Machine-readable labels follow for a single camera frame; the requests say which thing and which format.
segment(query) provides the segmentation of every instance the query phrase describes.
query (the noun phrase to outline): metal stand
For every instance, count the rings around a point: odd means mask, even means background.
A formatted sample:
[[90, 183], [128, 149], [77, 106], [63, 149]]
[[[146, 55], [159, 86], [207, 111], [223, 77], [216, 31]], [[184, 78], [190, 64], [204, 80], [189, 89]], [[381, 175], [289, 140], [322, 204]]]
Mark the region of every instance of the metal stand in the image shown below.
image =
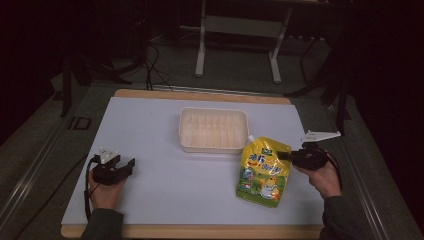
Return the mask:
[[274, 50], [269, 53], [272, 76], [274, 83], [281, 83], [280, 71], [277, 63], [278, 52], [284, 39], [284, 34], [293, 9], [286, 11], [285, 19], [281, 22], [260, 21], [252, 19], [230, 18], [221, 16], [211, 16], [206, 14], [206, 0], [202, 2], [202, 19], [200, 22], [200, 46], [197, 54], [197, 64], [195, 75], [203, 76], [205, 63], [205, 34], [206, 31], [221, 32], [230, 34], [260, 36], [276, 38], [277, 43]]

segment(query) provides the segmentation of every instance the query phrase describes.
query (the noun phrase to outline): yellow snack bag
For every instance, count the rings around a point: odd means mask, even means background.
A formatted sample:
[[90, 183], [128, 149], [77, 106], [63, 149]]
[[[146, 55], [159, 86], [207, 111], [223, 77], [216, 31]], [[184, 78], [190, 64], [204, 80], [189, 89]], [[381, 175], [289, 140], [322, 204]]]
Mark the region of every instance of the yellow snack bag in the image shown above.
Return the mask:
[[277, 152], [291, 147], [267, 137], [253, 140], [244, 147], [236, 195], [267, 207], [277, 207], [287, 184], [291, 163], [278, 159]]

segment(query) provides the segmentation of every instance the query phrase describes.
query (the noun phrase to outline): cable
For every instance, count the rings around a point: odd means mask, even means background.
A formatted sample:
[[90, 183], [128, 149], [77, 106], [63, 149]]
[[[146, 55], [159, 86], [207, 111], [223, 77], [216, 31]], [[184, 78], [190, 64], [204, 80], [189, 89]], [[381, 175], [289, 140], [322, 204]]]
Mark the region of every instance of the cable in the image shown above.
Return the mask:
[[80, 163], [84, 162], [85, 159], [87, 159], [88, 154], [86, 154], [84, 157], [82, 157], [78, 162], [71, 168], [71, 170], [68, 171], [68, 173], [65, 175], [65, 177], [60, 181], [59, 185], [56, 187], [56, 189], [53, 191], [53, 193], [50, 195], [50, 197], [44, 202], [44, 204], [41, 206], [41, 208], [37, 211], [34, 216], [25, 224], [25, 226], [19, 231], [18, 235], [16, 235], [13, 239], [18, 239], [23, 232], [27, 229], [29, 225], [31, 225], [32, 222], [37, 218], [37, 216], [43, 211], [43, 209], [47, 206], [47, 204], [50, 202], [50, 200], [53, 198], [53, 196], [57, 193], [59, 188], [62, 186], [62, 184], [65, 182], [65, 180], [69, 177], [69, 175], [75, 170], [75, 168], [80, 165]]

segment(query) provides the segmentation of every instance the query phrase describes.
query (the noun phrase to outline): table leg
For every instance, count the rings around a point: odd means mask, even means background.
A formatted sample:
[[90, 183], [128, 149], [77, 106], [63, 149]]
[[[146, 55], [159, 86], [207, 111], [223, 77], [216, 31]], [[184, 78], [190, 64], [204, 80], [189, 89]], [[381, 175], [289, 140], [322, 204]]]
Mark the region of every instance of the table leg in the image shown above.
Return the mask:
[[274, 51], [271, 51], [269, 53], [269, 61], [270, 61], [270, 64], [271, 64], [272, 77], [274, 79], [274, 83], [276, 83], [276, 84], [281, 83], [280, 70], [278, 69], [278, 63], [277, 63], [277, 56], [278, 56], [278, 52], [280, 51], [281, 44], [283, 43], [284, 34], [286, 32], [287, 25], [289, 23], [292, 11], [293, 11], [292, 8], [289, 8], [287, 10], [284, 22], [283, 22], [283, 24], [281, 24], [281, 28], [280, 28], [280, 31], [278, 33], [277, 44], [275, 45]]
[[203, 76], [203, 66], [205, 64], [205, 18], [206, 18], [206, 0], [202, 1], [202, 19], [200, 20], [200, 45], [197, 54], [196, 77]]

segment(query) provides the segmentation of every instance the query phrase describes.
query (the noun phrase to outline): human hand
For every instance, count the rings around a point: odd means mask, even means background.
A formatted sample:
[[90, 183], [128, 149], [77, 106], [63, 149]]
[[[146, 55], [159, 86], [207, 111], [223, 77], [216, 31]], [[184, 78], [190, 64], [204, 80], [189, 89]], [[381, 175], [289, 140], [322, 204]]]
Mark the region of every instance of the human hand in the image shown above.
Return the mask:
[[89, 193], [91, 203], [93, 207], [96, 208], [107, 208], [115, 210], [119, 203], [119, 198], [121, 196], [122, 188], [127, 179], [120, 181], [119, 183], [106, 186], [94, 182], [93, 180], [93, 171], [89, 173], [88, 183], [90, 185]]
[[318, 190], [323, 199], [342, 195], [337, 170], [329, 161], [324, 167], [316, 171], [310, 171], [294, 165], [293, 167], [309, 176], [309, 183]]

